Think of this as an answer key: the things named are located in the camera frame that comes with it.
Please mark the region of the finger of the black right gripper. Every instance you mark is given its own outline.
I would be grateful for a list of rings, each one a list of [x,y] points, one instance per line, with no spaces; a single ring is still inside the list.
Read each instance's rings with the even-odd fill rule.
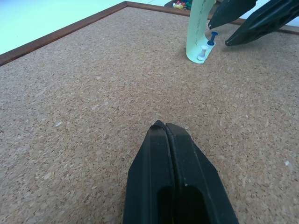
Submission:
[[[270,0],[253,12],[225,41],[225,44],[236,46],[255,41],[264,35],[279,30],[298,15],[298,0]]]
[[[255,6],[255,0],[223,0],[213,13],[208,28],[213,29],[235,21]]]

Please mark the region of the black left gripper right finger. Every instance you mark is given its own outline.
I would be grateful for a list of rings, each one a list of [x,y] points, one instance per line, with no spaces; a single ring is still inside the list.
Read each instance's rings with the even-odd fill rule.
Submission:
[[[182,127],[166,133],[175,176],[176,224],[236,224],[235,212],[216,168]]]

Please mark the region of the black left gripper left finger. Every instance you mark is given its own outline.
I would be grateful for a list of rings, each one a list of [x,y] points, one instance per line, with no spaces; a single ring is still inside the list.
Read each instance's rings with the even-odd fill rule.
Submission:
[[[128,171],[125,224],[171,224],[174,176],[165,124],[157,120]]]

